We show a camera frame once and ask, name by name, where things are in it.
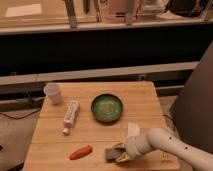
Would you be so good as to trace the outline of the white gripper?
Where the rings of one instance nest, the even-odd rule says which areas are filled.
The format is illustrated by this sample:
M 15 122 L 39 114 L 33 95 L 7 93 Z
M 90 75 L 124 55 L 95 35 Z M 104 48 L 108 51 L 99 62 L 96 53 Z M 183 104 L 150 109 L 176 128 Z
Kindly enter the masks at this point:
M 126 139 L 124 143 L 117 143 L 112 146 L 113 148 L 121 148 L 126 150 L 117 159 L 117 163 L 137 159 L 150 151 L 150 144 L 145 135 L 132 136 Z

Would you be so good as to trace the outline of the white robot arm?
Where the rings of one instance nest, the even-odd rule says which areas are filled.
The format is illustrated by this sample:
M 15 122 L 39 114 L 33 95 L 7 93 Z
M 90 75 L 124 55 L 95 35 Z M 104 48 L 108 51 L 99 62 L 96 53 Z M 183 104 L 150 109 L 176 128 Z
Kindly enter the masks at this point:
M 191 165 L 196 171 L 213 171 L 213 154 L 195 148 L 164 128 L 152 128 L 144 134 L 128 137 L 121 146 L 117 163 L 134 161 L 155 150 L 165 151 Z

